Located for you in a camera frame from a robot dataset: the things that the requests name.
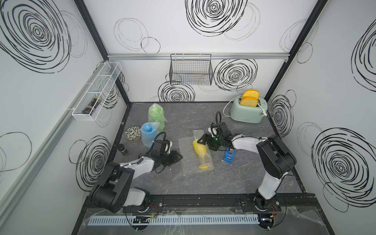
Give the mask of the yellow plastic wine glass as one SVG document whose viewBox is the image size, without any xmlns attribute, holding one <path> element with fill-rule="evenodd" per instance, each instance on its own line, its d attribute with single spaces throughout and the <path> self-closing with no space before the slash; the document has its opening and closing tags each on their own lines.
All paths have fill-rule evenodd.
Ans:
<svg viewBox="0 0 376 235">
<path fill-rule="evenodd" d="M 206 145 L 199 144 L 198 140 L 193 141 L 193 147 L 200 161 L 199 169 L 211 168 L 212 163 L 210 162 L 211 158 L 209 156 L 210 151 L 208 147 Z"/>
</svg>

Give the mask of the blue tape dispenser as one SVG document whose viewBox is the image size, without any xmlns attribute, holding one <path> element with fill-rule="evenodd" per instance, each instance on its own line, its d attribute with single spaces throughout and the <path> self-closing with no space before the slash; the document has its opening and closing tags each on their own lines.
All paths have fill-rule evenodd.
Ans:
<svg viewBox="0 0 376 235">
<path fill-rule="evenodd" d="M 226 148 L 223 161 L 225 161 L 227 163 L 232 163 L 234 156 L 235 156 L 235 153 L 236 153 L 235 149 Z"/>
</svg>

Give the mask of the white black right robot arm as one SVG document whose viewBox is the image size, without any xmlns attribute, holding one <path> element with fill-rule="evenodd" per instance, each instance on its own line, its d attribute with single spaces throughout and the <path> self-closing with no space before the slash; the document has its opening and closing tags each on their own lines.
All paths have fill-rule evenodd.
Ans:
<svg viewBox="0 0 376 235">
<path fill-rule="evenodd" d="M 224 122 L 212 123 L 209 133 L 202 135 L 196 142 L 212 151 L 232 149 L 259 154 L 265 175 L 255 192 L 254 204 L 260 211 L 266 211 L 272 206 L 283 179 L 297 163 L 295 156 L 279 136 L 254 137 L 232 134 Z"/>
</svg>

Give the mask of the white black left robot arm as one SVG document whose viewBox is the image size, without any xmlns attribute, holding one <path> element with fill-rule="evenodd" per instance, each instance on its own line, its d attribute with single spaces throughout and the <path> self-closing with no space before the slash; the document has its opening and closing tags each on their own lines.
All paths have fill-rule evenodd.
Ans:
<svg viewBox="0 0 376 235">
<path fill-rule="evenodd" d="M 149 209 L 150 192 L 131 187 L 132 181 L 156 168 L 171 166 L 183 159 L 172 150 L 165 154 L 140 155 L 127 163 L 109 162 L 89 194 L 89 200 L 97 207 L 116 213 L 123 207 L 134 206 L 138 211 Z"/>
</svg>

